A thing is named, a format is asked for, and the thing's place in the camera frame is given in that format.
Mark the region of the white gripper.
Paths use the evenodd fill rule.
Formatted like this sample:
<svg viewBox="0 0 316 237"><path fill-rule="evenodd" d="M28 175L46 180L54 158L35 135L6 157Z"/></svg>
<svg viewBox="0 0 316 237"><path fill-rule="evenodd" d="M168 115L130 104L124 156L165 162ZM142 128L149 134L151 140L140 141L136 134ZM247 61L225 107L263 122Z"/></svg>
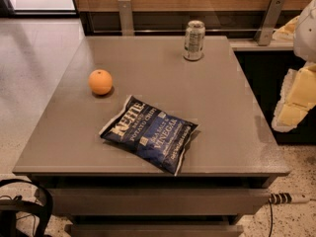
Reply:
<svg viewBox="0 0 316 237"><path fill-rule="evenodd" d="M299 17L294 17L277 29L273 39L293 40L296 56L307 62L316 62L316 0L312 0ZM316 64L308 63L299 70L289 69L284 76L280 99L274 111L273 130L289 132L297 128L315 106Z"/></svg>

